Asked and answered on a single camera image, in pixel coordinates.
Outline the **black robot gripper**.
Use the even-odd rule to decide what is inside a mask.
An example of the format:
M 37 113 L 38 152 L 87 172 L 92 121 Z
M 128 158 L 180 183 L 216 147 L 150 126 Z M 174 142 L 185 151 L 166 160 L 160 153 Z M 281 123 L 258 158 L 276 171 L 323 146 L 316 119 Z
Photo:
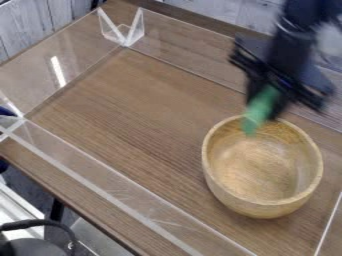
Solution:
M 268 85 L 281 93 L 272 107 L 271 120 L 279 118 L 292 102 L 321 111 L 335 95 L 336 86 L 312 60 L 312 43 L 311 37 L 283 33 L 271 39 L 236 37 L 230 63 L 248 76 L 246 104 Z

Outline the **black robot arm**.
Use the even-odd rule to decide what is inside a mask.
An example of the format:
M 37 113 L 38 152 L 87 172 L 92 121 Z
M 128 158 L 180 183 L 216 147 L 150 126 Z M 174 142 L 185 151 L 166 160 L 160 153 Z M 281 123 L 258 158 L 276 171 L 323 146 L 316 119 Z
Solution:
M 229 61 L 248 76 L 248 118 L 273 120 L 292 103 L 320 112 L 337 87 L 315 63 L 327 23 L 342 29 L 342 0 L 287 0 L 269 39 L 236 37 Z

